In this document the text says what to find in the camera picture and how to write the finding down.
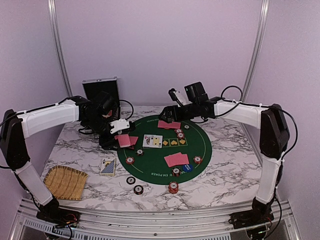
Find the red playing card deck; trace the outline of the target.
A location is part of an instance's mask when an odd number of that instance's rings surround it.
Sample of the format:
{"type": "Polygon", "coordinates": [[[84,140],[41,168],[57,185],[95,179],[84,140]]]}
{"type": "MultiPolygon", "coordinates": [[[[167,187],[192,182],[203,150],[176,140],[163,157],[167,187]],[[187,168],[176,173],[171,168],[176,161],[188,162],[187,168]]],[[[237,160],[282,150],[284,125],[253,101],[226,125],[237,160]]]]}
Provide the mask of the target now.
{"type": "Polygon", "coordinates": [[[114,138],[118,141],[118,144],[121,148],[127,148],[131,146],[131,140],[128,134],[119,134],[114,138]]]}

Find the dealt red-backed playing card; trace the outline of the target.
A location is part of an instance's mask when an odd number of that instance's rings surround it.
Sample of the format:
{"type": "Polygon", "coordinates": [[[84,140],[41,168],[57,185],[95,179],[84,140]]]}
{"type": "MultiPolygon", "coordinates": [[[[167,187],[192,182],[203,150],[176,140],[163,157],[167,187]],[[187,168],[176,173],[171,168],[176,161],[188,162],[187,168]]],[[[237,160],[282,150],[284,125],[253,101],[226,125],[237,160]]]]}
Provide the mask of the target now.
{"type": "Polygon", "coordinates": [[[134,146],[137,143],[138,139],[138,136],[129,136],[130,146],[134,146]]]}

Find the red-backed card bottom player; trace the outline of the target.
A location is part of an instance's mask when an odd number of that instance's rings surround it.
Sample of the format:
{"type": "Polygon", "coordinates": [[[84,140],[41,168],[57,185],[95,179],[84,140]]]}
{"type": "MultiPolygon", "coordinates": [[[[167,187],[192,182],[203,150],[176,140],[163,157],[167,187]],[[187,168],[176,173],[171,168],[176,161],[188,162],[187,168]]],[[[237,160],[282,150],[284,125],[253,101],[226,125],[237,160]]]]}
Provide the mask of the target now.
{"type": "Polygon", "coordinates": [[[168,167],[174,167],[183,164],[183,157],[180,153],[165,156],[164,160],[168,167]]]}

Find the red-backed card player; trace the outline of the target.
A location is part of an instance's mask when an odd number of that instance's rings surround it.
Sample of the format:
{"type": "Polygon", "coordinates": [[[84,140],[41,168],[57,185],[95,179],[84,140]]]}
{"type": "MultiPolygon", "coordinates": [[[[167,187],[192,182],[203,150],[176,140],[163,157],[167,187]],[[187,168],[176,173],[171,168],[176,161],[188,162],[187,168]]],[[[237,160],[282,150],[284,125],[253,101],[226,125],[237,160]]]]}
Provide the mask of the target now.
{"type": "Polygon", "coordinates": [[[180,153],[165,156],[164,160],[168,167],[174,167],[183,164],[183,157],[180,153]]]}
{"type": "Polygon", "coordinates": [[[158,121],[158,128],[162,128],[162,129],[171,129],[172,128],[172,124],[171,123],[167,123],[165,121],[159,120],[158,121]]]}

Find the blue small blind button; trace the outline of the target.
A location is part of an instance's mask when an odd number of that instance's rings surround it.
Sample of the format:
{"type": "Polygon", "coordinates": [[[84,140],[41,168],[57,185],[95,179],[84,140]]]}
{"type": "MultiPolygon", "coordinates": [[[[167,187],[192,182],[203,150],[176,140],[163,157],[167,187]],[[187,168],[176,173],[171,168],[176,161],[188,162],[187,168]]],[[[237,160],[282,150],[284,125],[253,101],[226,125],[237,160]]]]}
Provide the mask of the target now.
{"type": "Polygon", "coordinates": [[[193,171],[193,166],[191,164],[185,164],[182,166],[182,170],[186,173],[190,173],[193,171]]]}

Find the black poker chip stack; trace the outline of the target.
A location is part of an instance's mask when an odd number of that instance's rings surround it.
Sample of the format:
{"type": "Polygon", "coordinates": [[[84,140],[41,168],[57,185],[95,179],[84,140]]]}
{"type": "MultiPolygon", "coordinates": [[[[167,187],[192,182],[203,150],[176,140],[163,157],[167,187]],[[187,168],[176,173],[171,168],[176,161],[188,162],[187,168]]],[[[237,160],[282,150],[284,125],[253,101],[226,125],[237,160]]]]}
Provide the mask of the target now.
{"type": "Polygon", "coordinates": [[[136,185],[134,186],[133,191],[136,195],[141,195],[144,192],[144,188],[142,185],[136,185]]]}

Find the red poker chip stack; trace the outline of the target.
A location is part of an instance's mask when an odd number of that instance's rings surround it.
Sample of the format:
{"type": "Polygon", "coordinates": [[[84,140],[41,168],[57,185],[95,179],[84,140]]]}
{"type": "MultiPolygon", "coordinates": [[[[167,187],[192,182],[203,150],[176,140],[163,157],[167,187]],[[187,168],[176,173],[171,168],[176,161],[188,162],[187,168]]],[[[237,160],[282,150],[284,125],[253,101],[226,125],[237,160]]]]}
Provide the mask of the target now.
{"type": "Polygon", "coordinates": [[[171,194],[176,194],[179,191],[179,184],[175,181],[172,181],[168,185],[168,191],[171,194]]]}

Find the red-backed card top player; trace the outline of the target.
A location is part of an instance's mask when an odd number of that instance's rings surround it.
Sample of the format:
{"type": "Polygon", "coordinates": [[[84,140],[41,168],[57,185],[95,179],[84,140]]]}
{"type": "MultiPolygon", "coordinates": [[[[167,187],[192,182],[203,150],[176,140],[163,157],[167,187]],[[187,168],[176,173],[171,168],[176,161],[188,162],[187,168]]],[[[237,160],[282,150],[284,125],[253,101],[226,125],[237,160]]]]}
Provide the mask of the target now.
{"type": "Polygon", "coordinates": [[[171,123],[167,123],[165,121],[159,120],[158,121],[158,128],[162,128],[162,129],[171,129],[172,128],[172,124],[171,123]]]}

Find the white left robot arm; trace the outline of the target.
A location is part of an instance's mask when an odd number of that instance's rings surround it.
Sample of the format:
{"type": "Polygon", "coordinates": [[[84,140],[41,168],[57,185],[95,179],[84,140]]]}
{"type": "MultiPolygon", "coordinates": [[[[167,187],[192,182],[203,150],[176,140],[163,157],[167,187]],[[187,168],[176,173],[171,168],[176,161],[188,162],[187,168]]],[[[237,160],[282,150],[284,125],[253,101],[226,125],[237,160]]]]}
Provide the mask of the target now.
{"type": "Polygon", "coordinates": [[[5,112],[0,124],[0,149],[7,167],[36,201],[44,206],[43,213],[51,222],[60,222],[64,216],[63,211],[56,206],[57,200],[33,166],[27,140],[75,122],[88,127],[103,139],[113,138],[117,132],[129,125],[125,119],[114,119],[110,116],[116,107],[112,97],[102,92],[96,100],[76,95],[34,109],[9,109],[5,112]]]}

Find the playing card box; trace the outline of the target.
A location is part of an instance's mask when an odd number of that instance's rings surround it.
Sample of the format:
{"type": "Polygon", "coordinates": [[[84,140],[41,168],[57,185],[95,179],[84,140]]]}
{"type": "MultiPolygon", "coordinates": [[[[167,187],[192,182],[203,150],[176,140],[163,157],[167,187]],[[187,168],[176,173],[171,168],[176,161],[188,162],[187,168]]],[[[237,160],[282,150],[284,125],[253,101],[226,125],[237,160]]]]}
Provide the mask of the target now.
{"type": "Polygon", "coordinates": [[[115,158],[104,158],[100,164],[100,176],[114,177],[116,172],[116,159],[115,158]]]}

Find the aluminium poker chip case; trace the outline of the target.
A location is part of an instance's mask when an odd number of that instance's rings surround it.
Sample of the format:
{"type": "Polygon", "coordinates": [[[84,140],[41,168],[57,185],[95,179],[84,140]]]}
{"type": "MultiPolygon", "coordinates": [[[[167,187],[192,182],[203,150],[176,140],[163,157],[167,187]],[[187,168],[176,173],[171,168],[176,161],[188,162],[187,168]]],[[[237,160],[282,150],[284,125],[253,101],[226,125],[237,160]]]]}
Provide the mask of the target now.
{"type": "Polygon", "coordinates": [[[93,100],[100,92],[106,92],[110,94],[117,104],[117,109],[113,111],[114,119],[120,118],[121,107],[118,90],[118,78],[116,76],[83,80],[82,86],[88,100],[93,100]]]}

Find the aluminium front rail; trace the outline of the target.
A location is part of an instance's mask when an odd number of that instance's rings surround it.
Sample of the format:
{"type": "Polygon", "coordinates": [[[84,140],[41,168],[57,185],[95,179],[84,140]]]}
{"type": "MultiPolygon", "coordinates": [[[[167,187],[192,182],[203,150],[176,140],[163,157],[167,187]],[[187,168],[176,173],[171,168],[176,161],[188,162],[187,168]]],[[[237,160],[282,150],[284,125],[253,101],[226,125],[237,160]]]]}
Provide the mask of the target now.
{"type": "Polygon", "coordinates": [[[209,208],[173,211],[110,211],[69,207],[79,212],[72,229],[36,217],[37,208],[23,199],[18,208],[11,240],[269,240],[301,239],[289,202],[274,203],[273,221],[245,226],[231,224],[231,214],[251,208],[249,201],[209,208]]]}

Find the right aluminium frame post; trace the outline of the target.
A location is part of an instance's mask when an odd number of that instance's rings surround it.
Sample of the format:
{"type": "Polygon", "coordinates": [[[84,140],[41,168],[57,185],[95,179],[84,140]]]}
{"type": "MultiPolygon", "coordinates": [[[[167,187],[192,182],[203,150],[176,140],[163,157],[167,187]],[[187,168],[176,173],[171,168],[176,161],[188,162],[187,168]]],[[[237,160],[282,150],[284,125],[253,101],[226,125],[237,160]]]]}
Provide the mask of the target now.
{"type": "Polygon", "coordinates": [[[240,96],[241,102],[245,102],[247,100],[251,85],[253,83],[256,65],[257,65],[259,54],[261,52],[261,48],[264,41],[269,7],[270,7],[269,0],[261,0],[261,6],[259,11],[259,18],[257,23],[257,30],[256,30],[254,44],[253,44],[252,54],[251,54],[248,70],[246,73],[245,82],[242,88],[242,95],[240,96]]]}

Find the aluminium frame post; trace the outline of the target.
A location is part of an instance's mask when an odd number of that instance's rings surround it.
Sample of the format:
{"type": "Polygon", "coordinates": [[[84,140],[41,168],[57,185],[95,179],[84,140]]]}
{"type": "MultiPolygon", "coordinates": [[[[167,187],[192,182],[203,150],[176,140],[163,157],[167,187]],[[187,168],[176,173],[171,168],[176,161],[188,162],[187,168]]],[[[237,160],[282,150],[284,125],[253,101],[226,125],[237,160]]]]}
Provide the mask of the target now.
{"type": "Polygon", "coordinates": [[[47,3],[48,3],[50,24],[51,24],[51,31],[53,35],[59,69],[62,75],[63,85],[64,85],[67,96],[72,97],[73,92],[72,92],[72,87],[71,87],[71,83],[68,76],[68,71],[65,63],[64,53],[63,53],[63,46],[62,46],[61,37],[60,37],[56,1],[48,0],[47,3]]]}
{"type": "Polygon", "coordinates": [[[241,102],[245,102],[247,100],[251,85],[253,83],[256,65],[257,65],[259,54],[261,52],[261,48],[264,41],[269,7],[270,7],[269,0],[261,0],[261,6],[259,11],[259,18],[257,23],[257,30],[256,30],[254,44],[253,44],[252,54],[251,54],[248,70],[246,73],[245,82],[242,88],[242,95],[240,96],[241,102]]]}

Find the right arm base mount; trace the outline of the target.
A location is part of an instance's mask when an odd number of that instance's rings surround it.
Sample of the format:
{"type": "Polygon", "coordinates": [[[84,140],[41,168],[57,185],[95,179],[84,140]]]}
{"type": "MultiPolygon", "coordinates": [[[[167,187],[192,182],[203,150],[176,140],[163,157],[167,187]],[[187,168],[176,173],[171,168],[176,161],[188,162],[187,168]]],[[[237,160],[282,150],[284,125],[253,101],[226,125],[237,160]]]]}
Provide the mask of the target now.
{"type": "Polygon", "coordinates": [[[273,221],[275,218],[271,207],[274,200],[275,197],[270,202],[262,203],[255,197],[250,210],[231,213],[228,223],[232,224],[234,229],[240,229],[273,221]]]}

